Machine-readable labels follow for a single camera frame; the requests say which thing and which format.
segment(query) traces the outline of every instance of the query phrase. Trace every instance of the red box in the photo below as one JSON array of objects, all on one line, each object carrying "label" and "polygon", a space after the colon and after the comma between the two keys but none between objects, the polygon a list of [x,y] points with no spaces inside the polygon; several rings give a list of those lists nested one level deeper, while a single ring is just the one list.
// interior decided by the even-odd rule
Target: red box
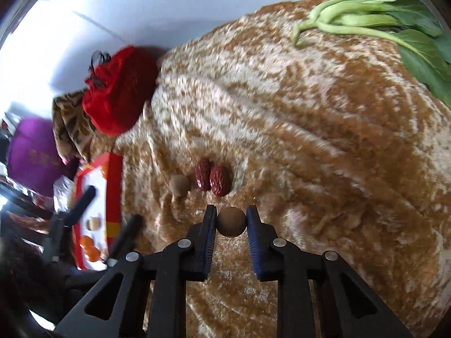
[{"label": "red box", "polygon": [[[118,234],[121,223],[120,197],[122,181],[122,156],[105,153],[91,161],[77,173],[75,179],[75,199],[78,199],[84,190],[92,185],[96,187],[96,197],[83,214],[80,222],[73,227],[74,250],[77,266],[81,269],[103,270],[107,267],[102,260],[90,262],[80,246],[80,238],[87,235],[94,240],[106,259],[108,250]],[[99,228],[89,228],[91,218],[96,218]]]}]

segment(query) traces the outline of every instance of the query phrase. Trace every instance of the red velvet bag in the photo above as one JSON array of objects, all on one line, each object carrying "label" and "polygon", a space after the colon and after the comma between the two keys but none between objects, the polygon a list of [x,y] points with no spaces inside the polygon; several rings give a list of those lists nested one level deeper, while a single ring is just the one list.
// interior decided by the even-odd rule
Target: red velvet bag
[{"label": "red velvet bag", "polygon": [[[94,68],[94,55],[100,64]],[[158,76],[155,59],[143,48],[128,46],[115,55],[95,52],[91,76],[85,82],[83,109],[96,128],[116,136],[130,130],[138,120],[144,102],[152,98]]]}]

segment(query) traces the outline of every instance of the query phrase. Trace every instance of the round brown ball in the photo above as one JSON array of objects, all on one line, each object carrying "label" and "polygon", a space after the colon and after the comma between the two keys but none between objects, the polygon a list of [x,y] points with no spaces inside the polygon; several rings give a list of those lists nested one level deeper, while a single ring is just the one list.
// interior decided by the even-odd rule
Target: round brown ball
[{"label": "round brown ball", "polygon": [[216,229],[226,237],[240,236],[247,226],[247,218],[242,210],[227,207],[219,213],[216,219]]},{"label": "round brown ball", "polygon": [[191,188],[189,179],[184,175],[174,175],[169,180],[169,189],[177,197],[183,197]]}]

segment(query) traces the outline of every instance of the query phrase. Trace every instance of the purple bag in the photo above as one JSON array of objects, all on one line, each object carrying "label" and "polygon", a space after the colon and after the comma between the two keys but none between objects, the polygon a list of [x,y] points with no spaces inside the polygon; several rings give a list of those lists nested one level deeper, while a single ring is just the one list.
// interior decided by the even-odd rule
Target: purple bag
[{"label": "purple bag", "polygon": [[66,167],[56,151],[53,122],[41,117],[22,119],[11,140],[8,177],[46,197]]}]

